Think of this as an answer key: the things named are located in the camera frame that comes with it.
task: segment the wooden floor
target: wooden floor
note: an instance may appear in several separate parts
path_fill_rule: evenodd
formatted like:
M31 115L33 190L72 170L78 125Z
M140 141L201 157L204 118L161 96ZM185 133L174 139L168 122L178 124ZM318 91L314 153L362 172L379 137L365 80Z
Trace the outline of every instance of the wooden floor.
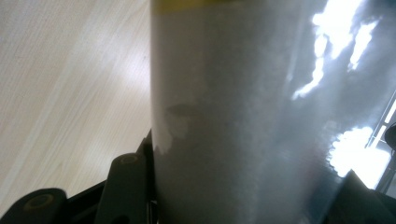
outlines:
M148 0L0 0L0 216L106 179L149 127Z

